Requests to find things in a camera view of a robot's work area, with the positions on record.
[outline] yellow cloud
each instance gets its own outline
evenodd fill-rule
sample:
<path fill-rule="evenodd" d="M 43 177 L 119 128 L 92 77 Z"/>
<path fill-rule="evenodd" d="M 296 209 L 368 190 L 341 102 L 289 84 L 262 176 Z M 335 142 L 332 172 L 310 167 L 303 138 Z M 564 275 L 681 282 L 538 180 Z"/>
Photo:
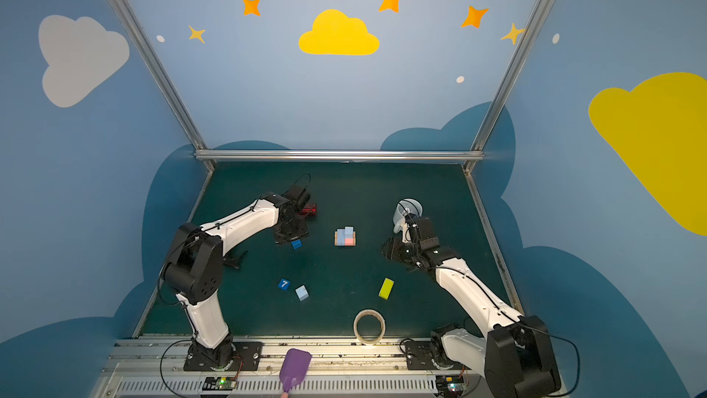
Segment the yellow cloud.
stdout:
<path fill-rule="evenodd" d="M 380 42 L 366 23 L 339 10 L 326 10 L 314 19 L 312 31 L 300 36 L 300 49 L 309 54 L 364 56 L 375 53 Z"/>
<path fill-rule="evenodd" d="M 589 117 L 680 226 L 707 235 L 707 81 L 657 75 L 633 91 L 608 88 Z"/>

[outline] white cloud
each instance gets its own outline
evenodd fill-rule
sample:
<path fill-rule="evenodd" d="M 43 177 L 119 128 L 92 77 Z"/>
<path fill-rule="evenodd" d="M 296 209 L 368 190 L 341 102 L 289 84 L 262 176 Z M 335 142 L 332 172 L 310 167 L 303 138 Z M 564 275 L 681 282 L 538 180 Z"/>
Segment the white cloud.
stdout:
<path fill-rule="evenodd" d="M 40 24 L 40 49 L 49 67 L 42 87 L 58 107 L 77 104 L 118 71 L 130 55 L 128 42 L 92 18 L 51 15 Z"/>

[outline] red object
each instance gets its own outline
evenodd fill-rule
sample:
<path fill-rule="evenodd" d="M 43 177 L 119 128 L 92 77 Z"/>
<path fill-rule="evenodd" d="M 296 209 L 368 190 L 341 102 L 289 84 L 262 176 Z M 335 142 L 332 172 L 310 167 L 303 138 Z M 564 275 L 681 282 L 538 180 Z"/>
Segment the red object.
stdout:
<path fill-rule="evenodd" d="M 302 214 L 308 217 L 316 217 L 317 216 L 317 204 L 316 203 L 308 203 L 305 205 L 304 208 L 302 208 Z"/>

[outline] yellow star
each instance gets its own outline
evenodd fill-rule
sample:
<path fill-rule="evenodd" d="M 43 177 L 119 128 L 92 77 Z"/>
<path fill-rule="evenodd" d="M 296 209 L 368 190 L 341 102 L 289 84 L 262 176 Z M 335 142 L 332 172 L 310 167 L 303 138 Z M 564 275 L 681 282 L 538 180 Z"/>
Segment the yellow star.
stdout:
<path fill-rule="evenodd" d="M 466 27 L 467 25 L 473 25 L 474 27 L 478 28 L 479 25 L 482 24 L 483 15 L 488 10 L 488 8 L 484 10 L 476 10 L 474 7 L 470 6 L 469 15 L 467 16 L 466 21 L 464 21 L 464 23 L 462 24 L 462 28 Z"/>
<path fill-rule="evenodd" d="M 383 3 L 380 5 L 380 8 L 378 11 L 383 11 L 383 10 L 393 10 L 395 13 L 398 12 L 398 2 L 400 0 L 383 0 Z"/>
<path fill-rule="evenodd" d="M 518 30 L 518 29 L 516 28 L 516 23 L 515 23 L 515 22 L 512 23 L 512 24 L 510 24 L 510 26 L 511 26 L 510 33 L 508 33 L 507 35 L 503 36 L 503 37 L 501 38 L 501 40 L 510 39 L 510 40 L 513 41 L 513 44 L 515 45 L 515 44 L 516 44 L 516 40 L 518 39 L 518 35 L 519 35 L 520 33 L 524 32 L 525 29 L 524 29 L 524 28 L 521 28 L 520 30 Z"/>
<path fill-rule="evenodd" d="M 256 16 L 260 16 L 260 12 L 258 11 L 258 3 L 260 0 L 243 0 L 243 4 L 245 4 L 245 10 L 243 11 L 243 16 L 247 14 L 254 14 Z"/>
<path fill-rule="evenodd" d="M 204 31 L 206 31 L 206 30 L 196 31 L 196 30 L 194 30 L 193 28 L 191 28 L 191 25 L 189 26 L 189 29 L 191 30 L 191 36 L 189 37 L 189 39 L 198 39 L 198 40 L 200 40 L 201 43 L 203 44 L 203 43 L 204 43 L 204 40 L 201 39 L 201 34 L 202 34 Z"/>

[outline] vent grille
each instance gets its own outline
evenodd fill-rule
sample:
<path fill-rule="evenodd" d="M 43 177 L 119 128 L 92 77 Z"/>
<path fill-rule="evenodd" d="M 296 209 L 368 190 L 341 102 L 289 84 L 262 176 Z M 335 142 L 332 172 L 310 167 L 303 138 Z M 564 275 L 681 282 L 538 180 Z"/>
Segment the vent grille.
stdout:
<path fill-rule="evenodd" d="M 199 396 L 202 380 L 167 380 L 172 390 L 188 396 Z M 282 391 L 277 377 L 243 376 L 232 395 L 272 395 Z M 434 376 L 309 376 L 293 391 L 300 394 L 413 394 L 437 393 Z M 172 395 L 159 377 L 123 377 L 117 390 L 119 397 Z"/>

